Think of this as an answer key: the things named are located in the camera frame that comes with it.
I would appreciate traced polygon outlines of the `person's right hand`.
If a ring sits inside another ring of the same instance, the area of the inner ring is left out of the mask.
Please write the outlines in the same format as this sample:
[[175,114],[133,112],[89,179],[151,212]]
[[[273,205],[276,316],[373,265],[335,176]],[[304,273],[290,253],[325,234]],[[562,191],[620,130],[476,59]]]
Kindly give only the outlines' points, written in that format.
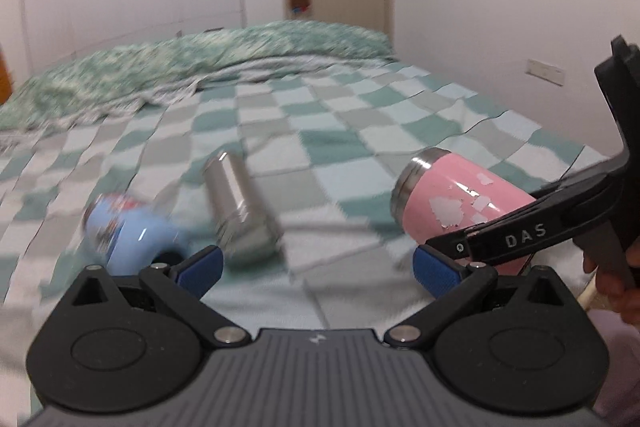
[[601,295],[605,295],[612,309],[620,314],[627,324],[638,326],[640,321],[640,293],[638,288],[626,289],[619,277],[606,273],[598,268],[587,255],[584,255],[582,267],[586,273],[596,272],[596,287]]

